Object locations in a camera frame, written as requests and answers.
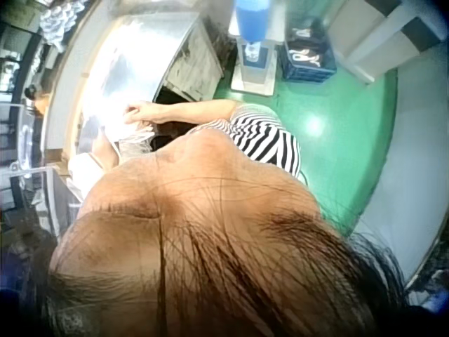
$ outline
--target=blue crate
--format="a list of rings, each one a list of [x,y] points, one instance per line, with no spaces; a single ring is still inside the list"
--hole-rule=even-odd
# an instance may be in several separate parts
[[[335,57],[327,36],[325,36],[325,39],[326,52],[321,54],[323,56],[321,67],[301,65],[298,64],[298,62],[293,61],[288,52],[287,42],[279,47],[279,59],[281,61],[283,77],[286,81],[323,83],[326,79],[336,73],[337,65],[335,63]]]

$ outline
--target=floor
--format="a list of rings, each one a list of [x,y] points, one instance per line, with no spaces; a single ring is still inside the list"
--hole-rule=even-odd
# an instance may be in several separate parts
[[[396,110],[396,71],[366,85],[339,68],[327,82],[282,80],[272,97],[230,90],[234,61],[215,98],[271,107],[301,144],[302,172],[323,214],[349,234],[377,184],[389,149]]]

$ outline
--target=black and white striped fabric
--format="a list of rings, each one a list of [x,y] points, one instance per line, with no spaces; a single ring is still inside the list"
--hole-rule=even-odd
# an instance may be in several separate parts
[[[296,178],[300,176],[301,158],[297,139],[268,107],[241,105],[231,121],[217,119],[197,126],[190,133],[205,128],[225,132],[250,159],[276,165]]]

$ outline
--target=blue bottle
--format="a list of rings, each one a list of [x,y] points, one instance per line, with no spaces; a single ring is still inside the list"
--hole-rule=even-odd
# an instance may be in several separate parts
[[[265,40],[271,0],[236,0],[241,37],[253,44]]]

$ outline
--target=stainless steel counter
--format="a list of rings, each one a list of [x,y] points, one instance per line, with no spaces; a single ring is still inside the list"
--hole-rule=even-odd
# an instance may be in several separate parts
[[[85,124],[77,153],[90,151],[101,126],[119,126],[130,102],[157,97],[198,13],[152,13],[118,19],[102,44],[81,98]],[[108,134],[119,140],[119,134]]]

